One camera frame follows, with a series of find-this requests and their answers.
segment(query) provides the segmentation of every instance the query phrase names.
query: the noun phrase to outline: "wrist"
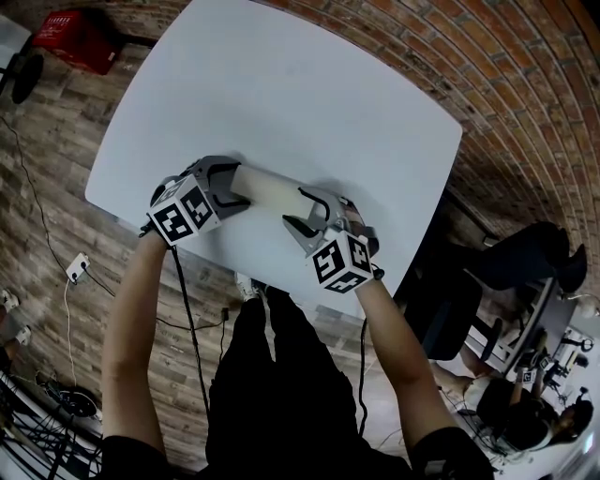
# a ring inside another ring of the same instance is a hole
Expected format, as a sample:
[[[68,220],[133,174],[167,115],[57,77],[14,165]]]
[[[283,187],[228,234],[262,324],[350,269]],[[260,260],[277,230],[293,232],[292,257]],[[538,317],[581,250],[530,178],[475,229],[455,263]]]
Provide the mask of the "wrist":
[[[360,293],[360,292],[365,292],[365,291],[372,289],[376,281],[377,280],[375,278],[372,278],[371,280],[367,280],[365,283],[363,283],[362,285],[357,287],[355,292]]]
[[[140,239],[139,248],[155,251],[156,253],[167,252],[167,242],[155,230],[151,230]]]

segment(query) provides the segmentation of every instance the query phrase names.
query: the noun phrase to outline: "desk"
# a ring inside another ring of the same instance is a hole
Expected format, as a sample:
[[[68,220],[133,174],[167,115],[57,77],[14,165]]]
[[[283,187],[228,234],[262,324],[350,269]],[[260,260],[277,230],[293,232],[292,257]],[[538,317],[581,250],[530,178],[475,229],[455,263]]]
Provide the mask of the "desk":
[[[540,292],[533,314],[515,347],[511,348],[503,344],[501,340],[498,341],[487,362],[502,375],[507,376],[510,373],[521,354],[532,346],[541,330],[547,332],[548,354],[554,356],[558,351],[577,305],[577,302],[574,301],[561,300],[560,292],[561,289],[556,278],[548,278]],[[475,328],[471,328],[466,343],[475,353],[481,354],[485,342],[484,337]]]
[[[194,0],[131,82],[85,195],[139,226],[165,176],[197,158],[234,153],[352,199],[377,230],[375,263],[394,292],[461,134],[412,83],[321,27],[248,0]],[[355,295],[318,286],[280,216],[259,206],[182,248],[298,299],[362,315]]]

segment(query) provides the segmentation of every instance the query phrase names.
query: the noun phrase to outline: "brick wall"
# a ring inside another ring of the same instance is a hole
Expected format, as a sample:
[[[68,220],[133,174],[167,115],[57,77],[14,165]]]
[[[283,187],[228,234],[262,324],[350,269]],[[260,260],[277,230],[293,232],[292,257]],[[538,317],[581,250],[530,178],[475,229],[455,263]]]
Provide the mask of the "brick wall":
[[[504,237],[536,220],[588,249],[600,285],[600,32],[579,0],[265,0],[360,46],[463,126],[448,188]],[[71,7],[104,8],[158,38],[187,1],[5,1],[29,28]]]

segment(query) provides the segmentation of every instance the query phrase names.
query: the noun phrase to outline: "black chair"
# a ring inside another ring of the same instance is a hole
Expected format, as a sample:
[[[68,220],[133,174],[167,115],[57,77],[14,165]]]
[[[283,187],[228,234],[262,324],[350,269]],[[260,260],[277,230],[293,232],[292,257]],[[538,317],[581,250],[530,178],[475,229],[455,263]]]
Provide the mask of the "black chair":
[[[491,355],[502,331],[502,320],[493,327],[477,318],[482,290],[461,270],[427,271],[409,300],[405,318],[423,345],[427,357],[452,360],[458,355],[471,326],[487,339],[481,359]]]
[[[464,267],[494,290],[519,287],[527,282],[556,277],[567,293],[578,289],[587,274],[585,247],[569,257],[564,229],[539,222],[483,251],[463,253]]]

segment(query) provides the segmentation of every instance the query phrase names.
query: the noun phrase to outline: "marker cube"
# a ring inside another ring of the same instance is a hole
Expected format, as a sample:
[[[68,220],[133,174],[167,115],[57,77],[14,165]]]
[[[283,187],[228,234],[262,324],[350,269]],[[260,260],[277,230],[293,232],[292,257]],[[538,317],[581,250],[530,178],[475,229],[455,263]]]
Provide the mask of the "marker cube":
[[[307,258],[326,290],[348,293],[373,278],[368,247],[357,237],[340,232]]]
[[[221,224],[194,175],[169,185],[148,215],[170,246]]]

